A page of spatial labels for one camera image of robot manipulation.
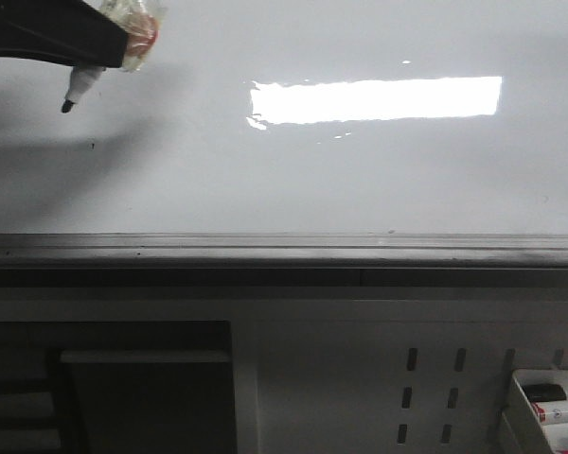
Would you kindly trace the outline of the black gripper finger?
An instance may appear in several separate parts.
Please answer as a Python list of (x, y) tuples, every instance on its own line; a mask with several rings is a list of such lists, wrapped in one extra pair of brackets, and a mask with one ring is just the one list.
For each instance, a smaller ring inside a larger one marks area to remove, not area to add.
[(0, 0), (0, 58), (117, 68), (128, 41), (84, 1)]

